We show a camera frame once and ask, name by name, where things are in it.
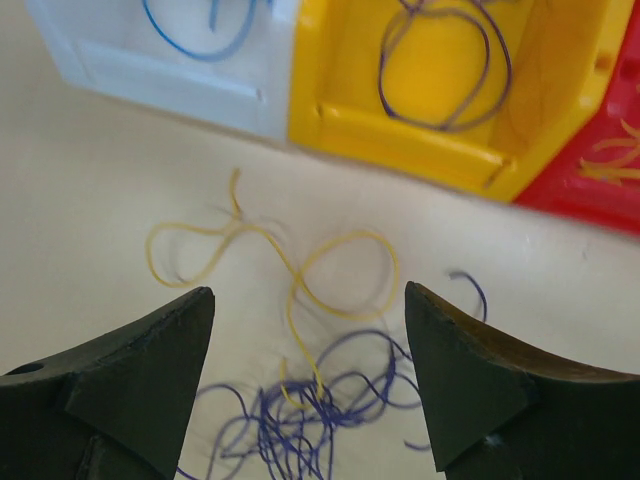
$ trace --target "purple string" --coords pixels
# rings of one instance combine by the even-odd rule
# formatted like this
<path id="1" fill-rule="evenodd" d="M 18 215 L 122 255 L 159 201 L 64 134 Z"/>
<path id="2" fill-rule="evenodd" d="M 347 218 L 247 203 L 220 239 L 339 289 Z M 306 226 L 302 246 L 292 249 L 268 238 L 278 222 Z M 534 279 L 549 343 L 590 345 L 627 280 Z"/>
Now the purple string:
<path id="1" fill-rule="evenodd" d="M 482 17 L 491 25 L 491 30 L 495 33 L 498 41 L 500 42 L 500 46 L 502 49 L 502 53 L 504 55 L 505 64 L 507 67 L 507 74 L 504 88 L 495 101 L 495 103 L 484 113 L 479 114 L 475 118 L 471 120 L 467 120 L 465 122 L 458 122 L 460 116 L 467 111 L 469 106 L 474 102 L 474 100 L 478 97 L 480 91 L 485 86 L 487 77 L 489 76 L 489 70 L 491 67 L 491 43 L 489 40 L 489 33 L 487 29 L 484 27 L 482 22 L 475 18 L 473 15 L 461 10 L 459 8 L 436 8 L 434 7 L 434 3 L 436 0 L 418 0 L 416 3 L 410 3 L 407 0 L 399 0 L 400 4 L 404 8 L 405 11 L 399 12 L 396 14 L 391 21 L 389 22 L 384 35 L 382 37 L 382 47 L 380 51 L 380 62 L 378 65 L 378 95 L 380 96 L 380 101 L 382 103 L 382 107 L 384 108 L 387 115 L 391 118 L 395 118 L 402 122 L 408 123 L 410 125 L 426 128 L 429 130 L 436 130 L 441 132 L 461 132 L 465 130 L 470 130 L 481 123 L 484 123 L 489 118 L 494 116 L 498 110 L 504 104 L 509 90 L 511 89 L 511 84 L 513 82 L 513 66 L 511 62 L 511 56 L 509 54 L 509 49 L 507 47 L 507 42 L 498 27 L 498 24 L 491 16 L 491 14 L 486 9 L 485 5 L 489 3 L 493 3 L 497 0 L 467 0 L 471 5 L 473 5 L 481 14 Z M 431 123 L 426 122 L 424 120 L 418 120 L 415 118 L 407 117 L 398 113 L 398 111 L 393 108 L 391 103 L 388 101 L 385 93 L 384 93 L 384 73 L 387 67 L 387 63 L 391 56 L 393 55 L 395 49 L 398 47 L 402 39 L 409 32 L 409 29 L 413 25 L 418 17 L 425 18 L 446 18 L 446 17 L 457 17 L 465 22 L 471 24 L 475 27 L 480 34 L 482 35 L 484 48 L 485 48 L 485 59 L 484 65 L 482 68 L 482 73 L 478 78 L 478 81 L 471 89 L 469 94 L 465 97 L 465 99 L 454 109 L 453 113 L 449 115 L 449 117 L 442 123 Z"/>
<path id="2" fill-rule="evenodd" d="M 486 322 L 487 299 L 475 279 L 463 271 L 453 271 L 449 277 L 465 278 L 476 287 L 484 306 L 482 318 Z M 416 382 L 398 369 L 401 362 L 408 367 L 413 365 L 411 353 L 380 330 L 366 329 L 346 334 L 320 354 L 316 361 L 317 366 L 320 367 L 336 349 L 363 337 L 385 341 L 389 355 L 386 369 L 372 379 L 356 370 L 344 372 L 324 385 L 325 393 L 321 399 L 318 399 L 316 394 L 315 378 L 287 380 L 283 383 L 278 382 L 266 390 L 261 388 L 249 408 L 242 394 L 231 385 L 211 384 L 201 388 L 196 394 L 196 401 L 213 392 L 227 391 L 237 398 L 242 412 L 229 419 L 219 430 L 204 479 L 212 479 L 214 464 L 220 459 L 236 461 L 233 469 L 223 477 L 230 480 L 236 477 L 248 459 L 259 456 L 267 466 L 271 479 L 331 480 L 336 432 L 343 428 L 351 429 L 372 424 L 382 417 L 387 408 L 420 408 L 420 400 L 400 403 L 391 399 L 393 388 L 402 382 L 416 392 L 417 398 L 420 392 Z M 333 392 L 341 383 L 353 380 L 361 381 L 363 387 L 349 403 L 341 405 L 334 398 Z M 292 398 L 303 405 L 309 405 L 310 408 L 306 411 L 296 409 L 286 412 L 288 402 L 282 394 L 281 385 L 286 387 Z M 237 425 L 241 425 L 240 431 L 230 436 L 228 432 Z M 316 431 L 310 432 L 310 427 L 316 427 Z M 428 444 L 419 445 L 407 440 L 404 441 L 404 445 L 419 452 L 431 450 Z M 179 467 L 177 473 L 188 480 L 199 480 Z"/>

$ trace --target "white surface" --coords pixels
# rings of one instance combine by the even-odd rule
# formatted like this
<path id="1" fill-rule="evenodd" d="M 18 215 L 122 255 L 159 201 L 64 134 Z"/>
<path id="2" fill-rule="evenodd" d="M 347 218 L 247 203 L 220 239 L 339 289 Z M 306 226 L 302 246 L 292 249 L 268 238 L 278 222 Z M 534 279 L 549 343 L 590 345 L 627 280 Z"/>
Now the white surface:
<path id="1" fill-rule="evenodd" d="M 26 0 L 70 83 L 280 141 L 286 138 L 298 0 L 258 0 L 243 46 L 219 62 L 193 60 L 154 30 L 142 0 Z M 149 0 L 156 21 L 184 48 L 215 52 L 240 30 L 249 0 Z"/>
<path id="2" fill-rule="evenodd" d="M 240 166 L 245 211 L 284 223 L 282 235 L 297 258 L 336 233 L 374 228 L 397 248 L 403 282 L 420 281 L 471 311 L 473 288 L 445 275 L 463 268 L 486 289 L 494 326 L 569 358 L 640 373 L 637 244 L 383 171 L 246 143 L 72 89 L 16 2 L 0 4 L 0 45 L 0 371 L 176 297 L 179 291 L 157 285 L 146 270 L 146 234 L 163 220 L 219 220 L 218 213 L 207 215 L 207 205 L 228 207 L 227 181 Z M 204 261 L 206 248 L 212 247 L 188 247 L 183 261 Z M 322 298 L 354 305 L 385 268 L 377 249 L 345 248 L 312 272 L 311 283 Z M 306 372 L 283 327 L 288 281 L 261 239 L 243 237 L 229 250 L 209 280 L 217 312 L 203 382 L 237 381 L 249 390 L 270 384 L 283 353 L 294 373 Z M 386 317 L 398 336 L 402 304 Z M 297 318 L 316 352 L 352 328 L 304 311 Z M 352 361 L 369 363 L 380 354 L 359 345 Z M 185 467 L 201 474 L 209 445 L 203 432 L 213 437 L 222 418 L 237 412 L 232 405 L 224 397 L 210 411 L 197 410 Z M 441 478 L 429 455 L 402 444 L 420 435 L 426 435 L 420 411 L 341 433 L 336 479 Z M 264 479 L 265 472 L 251 465 L 239 478 Z"/>

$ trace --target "white bin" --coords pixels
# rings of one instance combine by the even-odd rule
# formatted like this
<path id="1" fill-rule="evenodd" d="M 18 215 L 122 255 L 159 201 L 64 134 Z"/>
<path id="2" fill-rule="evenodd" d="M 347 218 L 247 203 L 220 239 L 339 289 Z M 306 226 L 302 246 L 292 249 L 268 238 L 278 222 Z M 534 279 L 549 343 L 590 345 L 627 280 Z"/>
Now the white bin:
<path id="1" fill-rule="evenodd" d="M 153 27 L 143 0 L 27 0 L 61 75 L 70 83 L 182 115 L 285 140 L 299 0 L 147 0 L 176 43 L 213 52 L 238 35 L 221 61 L 180 52 Z"/>

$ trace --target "blue string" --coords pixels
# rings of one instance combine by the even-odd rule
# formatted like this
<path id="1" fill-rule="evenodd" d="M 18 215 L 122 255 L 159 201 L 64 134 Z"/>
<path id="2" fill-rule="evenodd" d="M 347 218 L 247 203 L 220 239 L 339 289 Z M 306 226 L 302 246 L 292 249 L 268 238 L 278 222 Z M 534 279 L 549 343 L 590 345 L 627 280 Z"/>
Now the blue string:
<path id="1" fill-rule="evenodd" d="M 273 0 L 266 0 L 267 4 L 271 6 L 273 4 Z M 156 21 L 153 12 L 151 11 L 151 7 L 149 6 L 149 0 L 142 0 L 142 6 L 144 7 L 144 11 L 151 22 L 151 25 L 156 30 L 158 35 L 162 37 L 162 39 L 171 45 L 173 48 L 183 53 L 184 55 L 193 58 L 194 60 L 199 60 L 202 62 L 220 62 L 226 60 L 233 56 L 239 49 L 244 45 L 247 37 L 249 36 L 249 32 L 251 30 L 251 26 L 253 25 L 253 20 L 255 18 L 256 7 L 258 4 L 258 0 L 249 0 L 249 9 L 247 10 L 247 15 L 245 16 L 244 22 L 240 27 L 237 35 L 233 37 L 231 42 L 221 48 L 216 52 L 211 53 L 199 53 L 194 52 L 193 50 L 189 50 L 178 42 L 176 42 L 173 38 L 171 38 L 158 24 Z M 215 31 L 216 24 L 218 20 L 218 10 L 220 7 L 220 0 L 213 0 L 211 4 L 211 12 L 209 14 L 209 27 L 212 31 Z"/>
<path id="2" fill-rule="evenodd" d="M 478 282 L 463 271 L 453 271 L 449 276 L 451 279 L 465 278 L 476 287 L 484 306 L 483 322 L 486 322 L 487 299 Z M 380 330 L 365 329 L 346 334 L 320 354 L 316 361 L 317 366 L 320 367 L 325 363 L 336 349 L 363 337 L 385 341 L 388 348 L 386 369 L 372 379 L 356 370 L 344 372 L 324 385 L 324 396 L 321 399 L 317 396 L 315 378 L 286 380 L 267 389 L 260 388 L 249 408 L 242 394 L 229 384 L 218 383 L 201 388 L 196 394 L 196 401 L 213 392 L 226 391 L 236 397 L 242 412 L 226 421 L 220 428 L 204 478 L 207 480 L 212 478 L 214 464 L 218 460 L 236 461 L 233 469 L 224 477 L 230 480 L 236 477 L 247 460 L 260 457 L 267 467 L 269 477 L 274 480 L 283 478 L 331 480 L 334 439 L 340 429 L 372 424 L 380 419 L 388 408 L 398 410 L 420 408 L 422 404 L 416 382 L 399 371 L 401 363 L 406 366 L 413 365 L 411 353 Z M 346 382 L 351 382 L 350 384 L 353 385 L 354 380 L 363 383 L 362 389 L 346 404 L 336 400 L 333 393 L 336 388 Z M 416 392 L 418 400 L 410 403 L 392 400 L 393 388 L 402 382 Z M 286 387 L 292 398 L 310 408 L 291 411 L 287 399 L 282 394 L 282 385 Z M 238 427 L 240 430 L 231 435 L 229 432 L 234 427 L 233 431 Z M 419 452 L 431 450 L 428 444 L 420 445 L 407 440 L 404 441 L 404 445 Z M 188 480 L 199 480 L 179 467 L 177 472 Z"/>

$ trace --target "yellow container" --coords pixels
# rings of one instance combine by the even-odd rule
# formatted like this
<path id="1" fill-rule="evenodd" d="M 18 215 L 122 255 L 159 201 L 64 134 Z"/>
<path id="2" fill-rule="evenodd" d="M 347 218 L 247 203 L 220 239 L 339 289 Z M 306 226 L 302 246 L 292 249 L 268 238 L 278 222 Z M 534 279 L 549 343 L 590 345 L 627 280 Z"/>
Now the yellow container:
<path id="1" fill-rule="evenodd" d="M 462 8 L 490 34 L 489 74 L 464 114 L 500 96 L 506 64 L 498 37 L 469 0 Z M 302 0 L 296 32 L 289 137 L 294 143 L 390 167 L 511 201 L 598 110 L 633 0 L 494 0 L 487 9 L 513 61 L 500 111 L 477 127 L 446 133 L 389 117 L 377 88 L 381 44 L 398 0 Z M 459 18 L 416 20 L 385 71 L 397 111 L 442 121 L 482 73 L 478 30 Z"/>

